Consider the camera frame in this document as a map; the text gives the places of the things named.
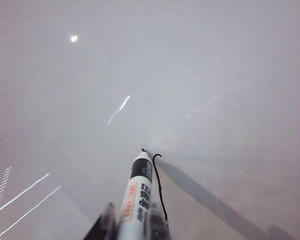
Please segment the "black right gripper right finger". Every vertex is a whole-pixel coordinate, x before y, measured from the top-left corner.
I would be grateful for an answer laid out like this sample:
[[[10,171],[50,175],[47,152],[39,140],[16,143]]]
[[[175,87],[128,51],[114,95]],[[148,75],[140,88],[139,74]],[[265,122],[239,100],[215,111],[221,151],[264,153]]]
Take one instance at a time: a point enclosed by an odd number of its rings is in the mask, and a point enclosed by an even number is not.
[[[171,239],[163,207],[157,200],[150,203],[147,223],[147,240]]]

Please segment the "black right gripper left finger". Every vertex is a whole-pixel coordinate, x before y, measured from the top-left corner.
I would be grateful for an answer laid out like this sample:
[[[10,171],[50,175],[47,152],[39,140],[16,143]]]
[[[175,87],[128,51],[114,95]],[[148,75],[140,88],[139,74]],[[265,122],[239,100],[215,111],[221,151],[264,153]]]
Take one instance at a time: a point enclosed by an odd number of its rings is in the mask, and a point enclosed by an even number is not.
[[[116,239],[115,205],[110,202],[100,214],[94,225],[86,234],[86,240],[115,240]]]

